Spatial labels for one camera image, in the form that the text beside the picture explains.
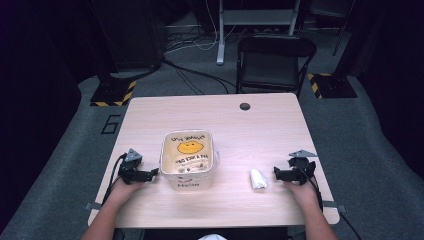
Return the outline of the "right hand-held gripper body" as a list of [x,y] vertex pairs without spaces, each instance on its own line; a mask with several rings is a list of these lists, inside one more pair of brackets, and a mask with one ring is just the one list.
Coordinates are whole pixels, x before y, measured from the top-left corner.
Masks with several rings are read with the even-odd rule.
[[316,154],[306,150],[299,150],[290,153],[291,159],[288,161],[289,166],[292,168],[288,181],[297,181],[301,185],[305,184],[309,179],[314,176],[316,163],[309,161],[309,157],[316,157]]

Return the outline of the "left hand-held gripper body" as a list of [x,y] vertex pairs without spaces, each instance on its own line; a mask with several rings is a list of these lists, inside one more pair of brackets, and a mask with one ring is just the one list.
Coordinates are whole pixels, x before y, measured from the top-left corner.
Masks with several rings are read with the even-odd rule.
[[120,164],[118,175],[126,184],[133,182],[144,182],[144,179],[151,177],[150,172],[139,171],[138,166],[142,161],[142,155],[130,148],[123,162]]

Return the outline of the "person's left hand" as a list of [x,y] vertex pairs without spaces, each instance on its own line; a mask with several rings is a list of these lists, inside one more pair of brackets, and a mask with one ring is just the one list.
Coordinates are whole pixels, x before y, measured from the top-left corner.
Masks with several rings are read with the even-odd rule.
[[142,182],[126,184],[121,178],[119,178],[114,182],[106,203],[114,206],[122,206],[129,200],[134,192],[142,187]]

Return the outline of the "person's right hand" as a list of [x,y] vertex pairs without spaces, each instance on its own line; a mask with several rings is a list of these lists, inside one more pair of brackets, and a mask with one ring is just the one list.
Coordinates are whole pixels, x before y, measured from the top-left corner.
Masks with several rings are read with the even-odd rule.
[[296,201],[302,209],[319,206],[316,191],[310,183],[296,185],[292,182],[285,182],[284,186],[293,193]]

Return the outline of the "crumpled white paper ball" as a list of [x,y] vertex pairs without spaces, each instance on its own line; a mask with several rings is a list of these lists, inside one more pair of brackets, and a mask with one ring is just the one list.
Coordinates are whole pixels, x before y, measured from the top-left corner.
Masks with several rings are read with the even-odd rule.
[[257,169],[250,171],[251,185],[254,190],[264,189],[268,186],[268,181],[265,176]]

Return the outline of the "white square bin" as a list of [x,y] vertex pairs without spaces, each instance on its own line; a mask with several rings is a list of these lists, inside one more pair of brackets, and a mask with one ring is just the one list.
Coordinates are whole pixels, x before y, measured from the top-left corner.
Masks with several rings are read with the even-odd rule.
[[216,168],[219,165],[219,153],[216,148],[215,151],[216,163],[210,172],[200,174],[168,175],[164,174],[161,171],[160,164],[161,176],[164,177],[169,182],[171,187],[176,191],[195,191],[208,189],[212,186],[213,174],[215,173]]

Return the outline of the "smiley print plastic bag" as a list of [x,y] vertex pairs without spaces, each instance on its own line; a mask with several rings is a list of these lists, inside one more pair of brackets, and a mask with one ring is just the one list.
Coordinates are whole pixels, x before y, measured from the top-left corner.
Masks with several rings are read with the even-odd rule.
[[163,140],[161,171],[168,175],[207,173],[213,169],[215,157],[213,137],[209,131],[173,131]]

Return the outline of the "black folding chair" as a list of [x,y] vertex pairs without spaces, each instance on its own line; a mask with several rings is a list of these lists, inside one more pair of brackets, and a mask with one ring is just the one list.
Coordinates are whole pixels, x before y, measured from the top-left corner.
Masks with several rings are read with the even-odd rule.
[[316,44],[305,37],[246,37],[237,45],[236,92],[255,88],[294,93],[299,97],[308,66],[316,52]]

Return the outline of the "black stand pole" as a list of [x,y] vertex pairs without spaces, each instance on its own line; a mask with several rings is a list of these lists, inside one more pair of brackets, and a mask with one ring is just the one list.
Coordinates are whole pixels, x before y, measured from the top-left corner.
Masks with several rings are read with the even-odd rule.
[[343,25],[341,26],[341,28],[340,28],[340,30],[338,32],[338,38],[337,38],[337,41],[336,41],[336,45],[334,47],[334,50],[332,52],[332,56],[336,56],[336,54],[337,54],[337,52],[339,50],[341,41],[343,39],[345,30],[346,30],[346,27],[347,27],[348,22],[350,20],[350,16],[351,16],[352,10],[353,10],[354,5],[356,3],[356,0],[338,0],[338,1],[340,1],[343,4],[343,7],[344,7],[343,8],[343,10],[344,10],[343,11],[344,22],[343,22]]

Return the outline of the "striped edge black base plate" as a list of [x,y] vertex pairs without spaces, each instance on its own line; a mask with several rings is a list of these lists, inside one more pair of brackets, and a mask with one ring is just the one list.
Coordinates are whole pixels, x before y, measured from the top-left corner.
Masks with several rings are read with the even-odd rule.
[[328,73],[308,74],[313,93],[319,99],[356,98],[357,94],[346,77],[336,79]]
[[133,93],[136,82],[131,80],[113,80],[100,83],[90,100],[91,106],[108,107],[126,105]]

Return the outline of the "white metal desk frame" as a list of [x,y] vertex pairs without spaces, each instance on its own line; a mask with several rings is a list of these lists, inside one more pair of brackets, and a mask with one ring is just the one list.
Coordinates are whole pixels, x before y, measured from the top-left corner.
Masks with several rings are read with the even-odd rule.
[[293,6],[288,9],[226,10],[224,0],[219,0],[219,44],[216,63],[218,65],[224,64],[225,26],[288,26],[288,35],[293,35],[300,3],[301,0],[294,0]]

